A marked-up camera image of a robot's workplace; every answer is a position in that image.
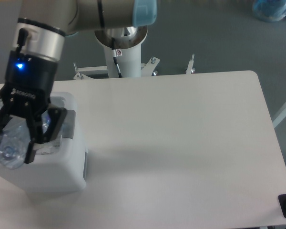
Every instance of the white table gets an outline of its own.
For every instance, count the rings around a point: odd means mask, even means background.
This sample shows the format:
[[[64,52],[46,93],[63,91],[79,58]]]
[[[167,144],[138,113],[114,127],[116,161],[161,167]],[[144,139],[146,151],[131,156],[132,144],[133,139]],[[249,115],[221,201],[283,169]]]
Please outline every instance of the white table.
[[[26,194],[0,178],[0,229],[286,224],[286,167],[254,72],[55,82],[90,150],[87,187]]]

